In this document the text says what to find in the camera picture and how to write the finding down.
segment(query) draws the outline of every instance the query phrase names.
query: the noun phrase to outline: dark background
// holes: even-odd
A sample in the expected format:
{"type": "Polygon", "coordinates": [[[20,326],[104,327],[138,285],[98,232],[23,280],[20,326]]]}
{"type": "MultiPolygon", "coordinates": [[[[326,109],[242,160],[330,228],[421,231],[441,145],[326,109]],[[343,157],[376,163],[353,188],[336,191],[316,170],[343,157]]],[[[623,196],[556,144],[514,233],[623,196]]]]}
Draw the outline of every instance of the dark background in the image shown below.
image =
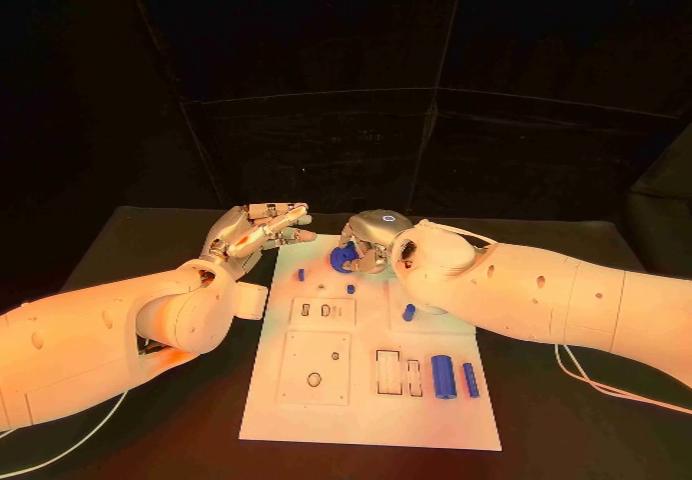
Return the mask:
{"type": "Polygon", "coordinates": [[[0,9],[0,310],[57,291],[122,204],[620,222],[689,124],[683,1],[0,9]]]}

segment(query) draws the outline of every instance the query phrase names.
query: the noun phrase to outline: blue object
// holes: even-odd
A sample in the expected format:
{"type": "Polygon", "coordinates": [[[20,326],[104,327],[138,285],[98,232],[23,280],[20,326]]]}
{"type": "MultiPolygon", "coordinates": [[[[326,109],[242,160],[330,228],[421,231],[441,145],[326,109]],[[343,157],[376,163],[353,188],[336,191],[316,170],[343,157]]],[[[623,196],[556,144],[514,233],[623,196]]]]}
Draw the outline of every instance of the blue object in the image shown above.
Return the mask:
{"type": "Polygon", "coordinates": [[[356,245],[349,242],[343,248],[336,247],[329,255],[329,263],[331,268],[340,273],[352,273],[350,270],[343,269],[343,264],[352,262],[357,258],[356,245]]]}
{"type": "Polygon", "coordinates": [[[471,398],[478,398],[478,384],[476,383],[476,375],[473,374],[473,365],[464,363],[465,384],[468,385],[468,395],[471,398]]]}
{"type": "Polygon", "coordinates": [[[401,318],[403,318],[403,320],[409,322],[414,319],[414,313],[415,313],[415,305],[409,303],[406,305],[406,309],[403,310],[403,315],[401,315],[401,318]]]}
{"type": "Polygon", "coordinates": [[[432,378],[435,380],[435,397],[444,400],[457,398],[457,384],[454,383],[454,368],[447,355],[432,358],[432,378]]]}

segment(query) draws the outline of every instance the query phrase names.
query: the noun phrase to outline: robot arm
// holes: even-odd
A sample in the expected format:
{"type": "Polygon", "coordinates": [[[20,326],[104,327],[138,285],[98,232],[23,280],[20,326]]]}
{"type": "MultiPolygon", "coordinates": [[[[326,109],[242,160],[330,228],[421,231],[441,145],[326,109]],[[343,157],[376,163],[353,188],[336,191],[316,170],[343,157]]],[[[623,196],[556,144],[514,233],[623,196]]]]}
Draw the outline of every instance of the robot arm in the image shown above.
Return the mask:
{"type": "Polygon", "coordinates": [[[460,233],[424,220],[396,234],[389,260],[416,307],[520,340],[628,357],[692,387],[689,280],[484,237],[477,248],[460,233]]]}
{"type": "Polygon", "coordinates": [[[267,289],[236,282],[259,250],[314,234],[304,204],[233,208],[177,270],[55,295],[0,316],[0,431],[60,418],[209,352],[267,289]],[[137,337],[148,340],[140,347],[137,337]]]}

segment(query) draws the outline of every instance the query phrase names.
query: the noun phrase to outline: large blue cylinder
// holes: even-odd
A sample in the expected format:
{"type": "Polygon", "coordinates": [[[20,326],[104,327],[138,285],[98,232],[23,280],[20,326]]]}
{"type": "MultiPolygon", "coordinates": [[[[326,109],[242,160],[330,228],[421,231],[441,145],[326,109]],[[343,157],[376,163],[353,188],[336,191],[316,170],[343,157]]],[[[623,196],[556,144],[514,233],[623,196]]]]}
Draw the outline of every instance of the large blue cylinder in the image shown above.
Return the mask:
{"type": "Polygon", "coordinates": [[[457,398],[457,385],[454,383],[454,367],[447,355],[432,358],[432,378],[435,380],[435,397],[444,400],[457,398]]]}

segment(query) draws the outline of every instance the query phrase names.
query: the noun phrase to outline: black table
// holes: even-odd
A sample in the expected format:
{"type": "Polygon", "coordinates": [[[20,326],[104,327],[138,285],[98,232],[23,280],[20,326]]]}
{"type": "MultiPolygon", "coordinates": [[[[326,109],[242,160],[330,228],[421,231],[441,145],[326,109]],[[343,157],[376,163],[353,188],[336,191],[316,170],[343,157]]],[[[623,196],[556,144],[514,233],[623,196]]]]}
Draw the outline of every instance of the black table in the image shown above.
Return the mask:
{"type": "MultiPolygon", "coordinates": [[[[197,256],[220,214],[118,208],[65,289],[176,268],[197,256]]],[[[316,214],[313,230],[337,234],[347,217],[316,214]]],[[[608,223],[437,221],[499,241],[641,270],[608,223]]],[[[268,286],[274,263],[275,252],[243,280],[268,286]]],[[[502,452],[238,440],[261,327],[236,319],[216,350],[134,389],[79,449],[21,478],[692,478],[692,418],[600,394],[561,372],[552,345],[486,331],[477,339],[502,452]]],[[[605,353],[575,350],[595,380],[692,406],[692,392],[664,374],[605,353]]],[[[112,403],[0,440],[0,473],[62,452],[112,403]]]]}

